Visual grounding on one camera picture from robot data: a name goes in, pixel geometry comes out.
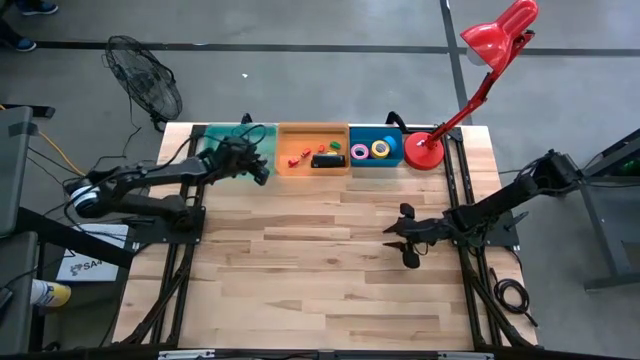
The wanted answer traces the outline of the yellow and white spray can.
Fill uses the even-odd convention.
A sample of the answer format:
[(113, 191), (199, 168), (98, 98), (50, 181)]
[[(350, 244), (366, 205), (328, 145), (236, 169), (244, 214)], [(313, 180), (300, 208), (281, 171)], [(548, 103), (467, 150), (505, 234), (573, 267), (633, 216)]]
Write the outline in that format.
[(30, 304), (39, 307), (61, 307), (71, 297), (71, 288), (57, 282), (34, 279), (31, 283)]

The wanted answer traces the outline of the red desk lamp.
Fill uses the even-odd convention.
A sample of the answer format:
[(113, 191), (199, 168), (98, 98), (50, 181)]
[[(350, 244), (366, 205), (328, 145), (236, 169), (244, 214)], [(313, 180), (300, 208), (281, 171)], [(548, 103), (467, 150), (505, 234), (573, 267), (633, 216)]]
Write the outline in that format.
[(539, 7), (536, 0), (515, 0), (496, 20), (474, 25), (460, 33), (468, 45), (468, 57), (475, 57), (490, 71), (467, 104), (432, 133), (417, 132), (404, 143), (404, 158), (418, 170), (431, 170), (444, 159), (446, 135), (481, 107), (488, 93), (511, 62), (535, 36), (528, 27), (536, 20)]

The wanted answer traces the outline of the black floor fan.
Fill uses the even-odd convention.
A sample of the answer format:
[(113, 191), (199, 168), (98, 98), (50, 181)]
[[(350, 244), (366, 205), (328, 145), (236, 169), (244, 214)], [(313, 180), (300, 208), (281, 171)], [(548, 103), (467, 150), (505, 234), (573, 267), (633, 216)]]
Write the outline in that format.
[(183, 109), (174, 72), (162, 64), (142, 43), (126, 35), (113, 35), (105, 47), (107, 67), (128, 94), (150, 117), (156, 131), (163, 132)]

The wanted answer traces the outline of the blue plastic bin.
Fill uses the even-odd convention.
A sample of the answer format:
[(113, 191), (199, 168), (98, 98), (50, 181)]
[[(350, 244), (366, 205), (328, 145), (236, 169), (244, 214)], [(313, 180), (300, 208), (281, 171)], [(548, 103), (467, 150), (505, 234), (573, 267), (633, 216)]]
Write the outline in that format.
[(355, 160), (351, 157), (353, 167), (396, 167), (404, 160), (403, 135), (398, 128), (387, 127), (351, 127), (350, 145), (364, 144), (369, 149), (376, 140), (383, 140), (387, 135), (393, 136), (398, 147), (395, 152), (390, 153), (385, 159), (376, 159), (371, 153), (366, 160)]

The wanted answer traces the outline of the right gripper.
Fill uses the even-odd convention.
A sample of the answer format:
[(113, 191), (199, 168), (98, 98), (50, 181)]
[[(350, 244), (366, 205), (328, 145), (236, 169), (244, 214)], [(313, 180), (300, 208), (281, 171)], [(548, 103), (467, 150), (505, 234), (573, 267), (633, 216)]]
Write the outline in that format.
[(384, 233), (395, 233), (403, 237), (405, 242), (385, 242), (384, 246), (400, 250), (403, 264), (409, 269), (416, 269), (420, 266), (420, 259), (415, 246), (434, 246), (439, 240), (451, 238), (453, 230), (444, 219), (416, 221), (415, 209), (408, 203), (400, 204), (400, 214), (398, 222), (386, 228)]

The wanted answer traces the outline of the teal plastic bin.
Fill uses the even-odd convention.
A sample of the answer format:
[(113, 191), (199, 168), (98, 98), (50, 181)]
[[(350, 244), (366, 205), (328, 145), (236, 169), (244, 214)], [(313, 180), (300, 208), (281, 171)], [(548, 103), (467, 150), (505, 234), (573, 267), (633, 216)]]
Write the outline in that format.
[(275, 152), (277, 140), (277, 127), (273, 124), (239, 124), (239, 125), (208, 125), (204, 135), (204, 147), (216, 149), (218, 142), (216, 139), (225, 137), (242, 136), (250, 143), (255, 143), (256, 152), (261, 160), (266, 160), (265, 167), (271, 175), (276, 174)]

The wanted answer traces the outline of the black metal strut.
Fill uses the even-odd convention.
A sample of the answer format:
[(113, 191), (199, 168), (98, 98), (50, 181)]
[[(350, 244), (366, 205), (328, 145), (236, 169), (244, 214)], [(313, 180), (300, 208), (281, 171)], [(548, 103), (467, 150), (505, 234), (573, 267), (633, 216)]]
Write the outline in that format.
[(64, 226), (23, 207), (18, 210), (15, 231), (35, 232), (42, 243), (50, 243), (121, 268), (129, 268), (134, 259), (134, 253), (130, 250)]

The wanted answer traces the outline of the orange plastic bin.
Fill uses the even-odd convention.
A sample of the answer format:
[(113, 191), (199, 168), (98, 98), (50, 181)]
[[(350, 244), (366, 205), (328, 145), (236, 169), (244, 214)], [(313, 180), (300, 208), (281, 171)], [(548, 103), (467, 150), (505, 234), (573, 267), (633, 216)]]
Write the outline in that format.
[[(326, 151), (333, 150), (330, 142), (341, 144), (337, 150), (339, 155), (346, 158), (343, 168), (312, 168), (311, 161), (318, 152), (319, 145), (325, 145)], [(311, 149), (311, 154), (302, 157), (305, 148)], [(349, 126), (346, 123), (280, 123), (277, 130), (275, 169), (280, 176), (342, 176), (350, 170)], [(288, 160), (297, 157), (300, 163), (296, 167), (289, 167)]]

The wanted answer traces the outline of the grey cart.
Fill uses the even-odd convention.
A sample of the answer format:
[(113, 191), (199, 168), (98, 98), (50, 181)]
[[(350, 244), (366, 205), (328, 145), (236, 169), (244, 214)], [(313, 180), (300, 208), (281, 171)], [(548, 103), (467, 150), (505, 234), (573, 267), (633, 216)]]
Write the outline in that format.
[(0, 359), (29, 350), (38, 235), (18, 228), (32, 109), (0, 110)]

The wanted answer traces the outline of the person's foot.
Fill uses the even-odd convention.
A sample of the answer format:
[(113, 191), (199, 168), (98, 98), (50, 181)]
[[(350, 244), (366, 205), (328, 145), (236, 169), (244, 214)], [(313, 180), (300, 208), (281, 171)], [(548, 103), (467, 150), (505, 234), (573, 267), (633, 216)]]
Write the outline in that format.
[(24, 16), (52, 15), (59, 7), (45, 0), (15, 0), (16, 7)]
[(33, 40), (18, 34), (3, 19), (0, 19), (0, 43), (19, 52), (30, 52), (37, 48)]

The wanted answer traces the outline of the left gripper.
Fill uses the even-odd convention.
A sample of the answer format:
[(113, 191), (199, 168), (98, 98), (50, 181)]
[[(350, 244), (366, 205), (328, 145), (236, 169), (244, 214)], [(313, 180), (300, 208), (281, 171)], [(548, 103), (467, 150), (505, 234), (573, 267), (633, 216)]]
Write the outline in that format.
[(270, 175), (267, 160), (257, 153), (257, 146), (239, 137), (226, 137), (214, 150), (211, 157), (213, 170), (209, 183), (226, 178), (250, 174), (260, 186), (264, 186)]

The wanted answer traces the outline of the white paper sign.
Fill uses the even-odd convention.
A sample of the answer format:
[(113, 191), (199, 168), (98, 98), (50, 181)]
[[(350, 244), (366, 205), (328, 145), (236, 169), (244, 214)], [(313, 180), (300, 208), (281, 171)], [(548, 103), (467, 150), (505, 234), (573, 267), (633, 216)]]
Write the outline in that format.
[[(84, 224), (81, 229), (103, 242), (119, 248), (125, 246), (129, 227), (120, 224)], [(118, 267), (96, 258), (66, 250), (56, 276), (57, 282), (113, 282)]]

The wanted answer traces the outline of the dark grey desk frame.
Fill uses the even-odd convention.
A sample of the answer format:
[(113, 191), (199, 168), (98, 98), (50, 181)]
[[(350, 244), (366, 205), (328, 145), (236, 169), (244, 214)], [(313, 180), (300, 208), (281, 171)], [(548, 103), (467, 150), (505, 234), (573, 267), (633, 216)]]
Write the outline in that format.
[(580, 192), (609, 275), (586, 282), (587, 291), (640, 284), (640, 265), (627, 254), (640, 246), (640, 128), (597, 153), (580, 167), (560, 156), (561, 173)]

